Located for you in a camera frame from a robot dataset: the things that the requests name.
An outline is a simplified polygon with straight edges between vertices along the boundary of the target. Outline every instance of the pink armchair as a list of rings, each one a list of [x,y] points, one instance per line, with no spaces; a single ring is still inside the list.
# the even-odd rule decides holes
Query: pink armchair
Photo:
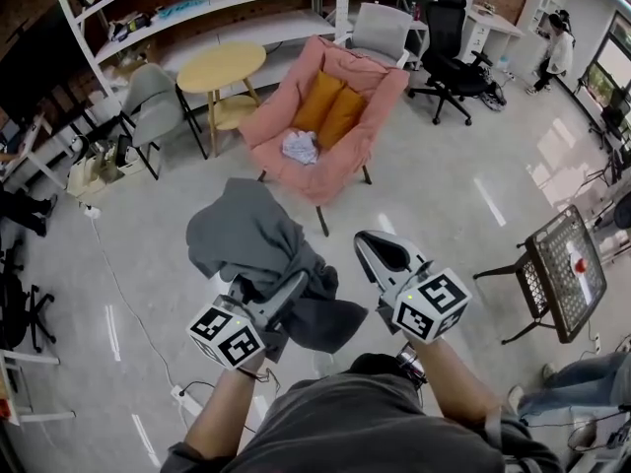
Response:
[[[302,165],[282,153],[291,122],[309,93],[318,70],[343,81],[368,102],[358,124],[330,151],[321,151],[315,165]],[[274,94],[239,127],[254,160],[263,168],[259,180],[269,173],[290,189],[305,196],[316,209],[322,230],[328,227],[320,206],[330,202],[353,173],[363,168],[371,184],[366,162],[377,134],[391,109],[407,87],[409,74],[368,56],[312,36],[300,57]]]

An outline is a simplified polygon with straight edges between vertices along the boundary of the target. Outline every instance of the white cabinet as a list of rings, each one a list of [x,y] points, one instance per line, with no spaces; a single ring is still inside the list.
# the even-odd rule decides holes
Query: white cabinet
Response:
[[[473,52],[482,52],[484,43],[491,30],[473,20],[466,20],[462,30],[462,49],[460,59],[464,63],[475,61]]]
[[[517,74],[529,80],[543,59],[551,32],[548,17],[563,9],[566,0],[526,0],[517,27],[524,37],[513,51],[512,67]]]

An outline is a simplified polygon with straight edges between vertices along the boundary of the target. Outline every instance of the round wooden table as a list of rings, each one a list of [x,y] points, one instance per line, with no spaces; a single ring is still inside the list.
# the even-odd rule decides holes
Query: round wooden table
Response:
[[[255,42],[226,42],[201,52],[179,71],[177,85],[187,93],[208,94],[208,123],[213,154],[217,156],[217,131],[232,130],[260,105],[249,82],[265,61],[266,52]],[[249,91],[221,100],[219,90],[243,81]]]

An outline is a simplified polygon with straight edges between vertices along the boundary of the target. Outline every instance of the orange pillow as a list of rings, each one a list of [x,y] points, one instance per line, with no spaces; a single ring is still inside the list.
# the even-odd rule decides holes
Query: orange pillow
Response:
[[[322,127],[317,132],[317,142],[321,147],[331,149],[356,124],[366,108],[364,97],[346,87],[339,92]]]
[[[294,117],[292,126],[299,130],[317,133],[342,88],[344,88],[343,81],[319,70],[303,106]]]

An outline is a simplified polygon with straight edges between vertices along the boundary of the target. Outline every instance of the white crumpled cloth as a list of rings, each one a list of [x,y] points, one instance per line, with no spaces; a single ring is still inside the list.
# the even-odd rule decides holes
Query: white crumpled cloth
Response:
[[[316,134],[313,131],[292,131],[283,140],[283,154],[303,165],[317,163]]]

